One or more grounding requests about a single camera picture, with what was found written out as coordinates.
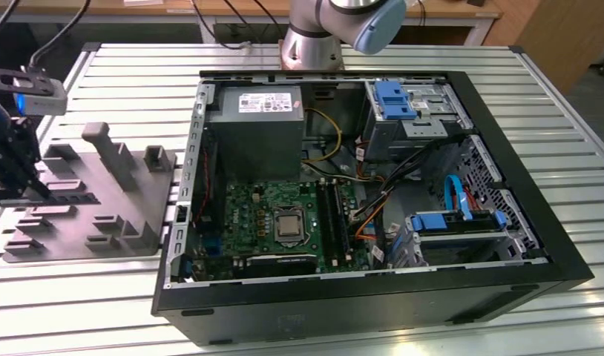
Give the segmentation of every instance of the table leg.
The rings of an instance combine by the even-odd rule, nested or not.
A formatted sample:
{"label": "table leg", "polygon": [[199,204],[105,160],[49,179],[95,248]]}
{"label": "table leg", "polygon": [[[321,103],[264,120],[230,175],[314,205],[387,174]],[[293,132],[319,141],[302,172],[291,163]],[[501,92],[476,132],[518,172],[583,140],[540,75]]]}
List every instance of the table leg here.
{"label": "table leg", "polygon": [[465,39],[465,46],[481,46],[485,37],[488,36],[489,29],[493,25],[493,19],[476,20],[476,24],[469,31],[468,38]]}
{"label": "table leg", "polygon": [[200,29],[200,37],[203,39],[203,43],[211,44],[216,43],[216,39],[212,37],[204,26],[207,26],[212,32],[214,32],[214,25],[216,24],[216,17],[215,16],[203,16],[203,22],[199,22],[199,29]]}

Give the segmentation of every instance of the yellow cable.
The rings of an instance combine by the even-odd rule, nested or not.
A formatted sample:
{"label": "yellow cable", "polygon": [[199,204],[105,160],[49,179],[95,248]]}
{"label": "yellow cable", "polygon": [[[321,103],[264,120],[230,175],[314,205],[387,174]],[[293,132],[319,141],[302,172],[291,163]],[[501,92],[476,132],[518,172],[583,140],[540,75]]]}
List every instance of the yellow cable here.
{"label": "yellow cable", "polygon": [[314,109],[314,108],[306,108],[305,110],[317,112],[321,115],[321,117],[323,117],[326,119],[326,121],[330,122],[335,131],[338,132],[338,143],[335,144],[333,151],[326,156],[321,156],[318,158],[302,159],[302,162],[311,163],[311,162],[323,161],[325,159],[329,159],[335,153],[338,153],[339,148],[342,147],[342,130],[339,129],[338,124],[334,122],[334,120],[322,111],[319,111],[318,109]]}

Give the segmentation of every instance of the green motherboard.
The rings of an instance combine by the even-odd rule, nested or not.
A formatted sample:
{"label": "green motherboard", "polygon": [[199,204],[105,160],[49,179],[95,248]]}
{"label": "green motherboard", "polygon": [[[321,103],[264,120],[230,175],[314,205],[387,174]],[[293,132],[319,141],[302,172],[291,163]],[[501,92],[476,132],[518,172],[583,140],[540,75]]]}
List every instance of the green motherboard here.
{"label": "green motherboard", "polygon": [[[315,273],[359,271],[369,267],[365,248],[351,248],[346,260],[325,258],[321,202],[317,182],[260,182],[230,184],[220,255],[310,254],[318,257]],[[338,184],[345,220],[357,209],[354,187]]]}

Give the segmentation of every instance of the gray robot arm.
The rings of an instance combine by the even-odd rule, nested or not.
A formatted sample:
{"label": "gray robot arm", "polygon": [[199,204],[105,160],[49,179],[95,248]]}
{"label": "gray robot arm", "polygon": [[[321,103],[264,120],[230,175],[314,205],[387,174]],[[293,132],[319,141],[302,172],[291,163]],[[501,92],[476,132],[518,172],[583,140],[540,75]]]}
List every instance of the gray robot arm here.
{"label": "gray robot arm", "polygon": [[341,69],[339,40],[362,53],[379,52],[399,30],[405,12],[403,0],[291,0],[283,68]]}

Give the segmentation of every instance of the slotted aluminum surface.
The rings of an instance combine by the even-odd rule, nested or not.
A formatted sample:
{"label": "slotted aluminum surface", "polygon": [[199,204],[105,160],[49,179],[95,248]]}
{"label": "slotted aluminum surface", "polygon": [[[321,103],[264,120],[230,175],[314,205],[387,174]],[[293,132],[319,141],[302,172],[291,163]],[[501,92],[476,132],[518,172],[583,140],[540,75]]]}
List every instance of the slotted aluminum surface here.
{"label": "slotted aluminum surface", "polygon": [[[0,355],[604,354],[599,138],[524,55],[505,47],[390,47],[375,56],[345,48],[343,55],[353,70],[468,72],[596,278],[489,323],[203,349],[150,315],[159,256],[21,266],[0,258]],[[83,53],[68,80],[69,112],[44,120],[44,142],[57,139],[89,150],[79,134],[85,122],[101,120],[131,151],[163,145],[182,162],[199,70],[215,69],[278,69],[277,47],[234,52],[198,44],[104,44]],[[175,173],[178,181],[180,169]],[[0,209],[0,253],[20,216]],[[170,205],[166,219],[172,216]]]}

